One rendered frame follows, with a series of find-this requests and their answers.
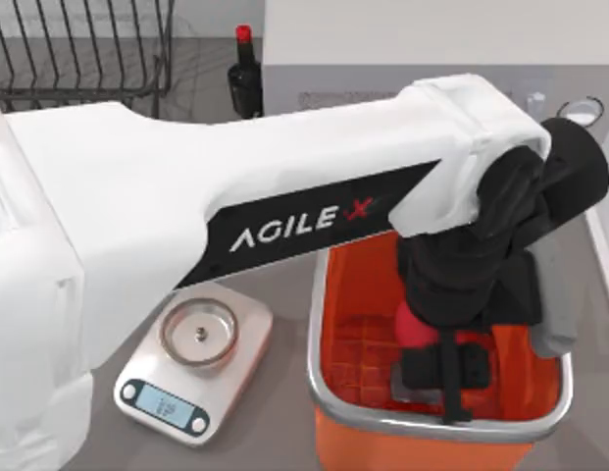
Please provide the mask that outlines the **red ball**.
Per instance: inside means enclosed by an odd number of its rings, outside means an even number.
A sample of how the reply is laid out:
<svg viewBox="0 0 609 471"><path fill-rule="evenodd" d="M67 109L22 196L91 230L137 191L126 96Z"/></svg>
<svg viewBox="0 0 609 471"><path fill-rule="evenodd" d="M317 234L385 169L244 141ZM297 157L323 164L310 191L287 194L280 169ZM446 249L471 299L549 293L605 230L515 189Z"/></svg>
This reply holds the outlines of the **red ball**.
<svg viewBox="0 0 609 471"><path fill-rule="evenodd" d="M438 342L438 331L420 320L405 302L396 309L394 329L402 348L425 348Z"/></svg>

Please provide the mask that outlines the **orange bin with silver rim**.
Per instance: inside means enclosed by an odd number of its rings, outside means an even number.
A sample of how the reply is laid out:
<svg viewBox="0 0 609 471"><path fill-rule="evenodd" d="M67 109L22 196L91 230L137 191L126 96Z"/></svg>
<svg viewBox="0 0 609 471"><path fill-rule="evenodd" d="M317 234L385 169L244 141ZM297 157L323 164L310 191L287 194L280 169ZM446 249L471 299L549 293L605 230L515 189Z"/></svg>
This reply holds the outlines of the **orange bin with silver rim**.
<svg viewBox="0 0 609 471"><path fill-rule="evenodd" d="M445 427L439 403L394 399L403 342L395 243L378 235L318 258L307 372L323 471L513 471L569 411L570 357L538 357L526 327L465 332L460 343L483 347L491 369L486 389L462 393L473 421Z"/></svg>

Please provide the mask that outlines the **small clear cup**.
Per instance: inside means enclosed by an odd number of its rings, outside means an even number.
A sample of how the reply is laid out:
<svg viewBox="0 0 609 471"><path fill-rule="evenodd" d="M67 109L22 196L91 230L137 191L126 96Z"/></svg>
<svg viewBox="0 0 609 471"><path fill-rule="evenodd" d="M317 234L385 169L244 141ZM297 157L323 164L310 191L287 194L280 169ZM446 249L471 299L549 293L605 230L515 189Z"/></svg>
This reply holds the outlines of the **small clear cup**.
<svg viewBox="0 0 609 471"><path fill-rule="evenodd" d="M545 105L546 95L543 92L529 92L525 97L525 110L536 121L540 122L544 119Z"/></svg>

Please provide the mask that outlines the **silver kitchen scale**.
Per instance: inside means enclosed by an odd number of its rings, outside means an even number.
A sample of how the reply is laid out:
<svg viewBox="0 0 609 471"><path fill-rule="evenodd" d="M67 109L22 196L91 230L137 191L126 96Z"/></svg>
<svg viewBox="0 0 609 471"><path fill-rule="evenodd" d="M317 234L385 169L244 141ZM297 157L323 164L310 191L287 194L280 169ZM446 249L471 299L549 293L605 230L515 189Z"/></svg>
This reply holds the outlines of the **silver kitchen scale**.
<svg viewBox="0 0 609 471"><path fill-rule="evenodd" d="M179 443L201 446L234 409L266 350L273 314L216 283L178 289L114 387L119 409Z"/></svg>

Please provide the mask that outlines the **white bowl with dark rim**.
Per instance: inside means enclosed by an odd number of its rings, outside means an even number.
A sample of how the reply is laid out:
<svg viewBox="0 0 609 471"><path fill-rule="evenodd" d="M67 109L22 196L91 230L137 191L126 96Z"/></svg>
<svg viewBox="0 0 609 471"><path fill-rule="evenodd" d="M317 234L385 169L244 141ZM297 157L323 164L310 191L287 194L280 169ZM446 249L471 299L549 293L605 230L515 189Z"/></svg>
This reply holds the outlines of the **white bowl with dark rim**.
<svg viewBox="0 0 609 471"><path fill-rule="evenodd" d="M590 128L604 115L605 107L599 98L587 96L564 103L557 116L568 119L584 128Z"/></svg>

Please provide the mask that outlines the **dark bottle with red cap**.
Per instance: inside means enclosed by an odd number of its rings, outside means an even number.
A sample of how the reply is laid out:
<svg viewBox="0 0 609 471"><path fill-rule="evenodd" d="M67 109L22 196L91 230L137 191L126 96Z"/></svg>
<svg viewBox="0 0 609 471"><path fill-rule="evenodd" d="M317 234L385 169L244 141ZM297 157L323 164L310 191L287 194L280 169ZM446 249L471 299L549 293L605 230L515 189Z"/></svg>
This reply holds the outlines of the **dark bottle with red cap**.
<svg viewBox="0 0 609 471"><path fill-rule="evenodd" d="M234 112L244 120L264 115L261 64L256 59L249 25L235 28L236 62L228 69L228 89Z"/></svg>

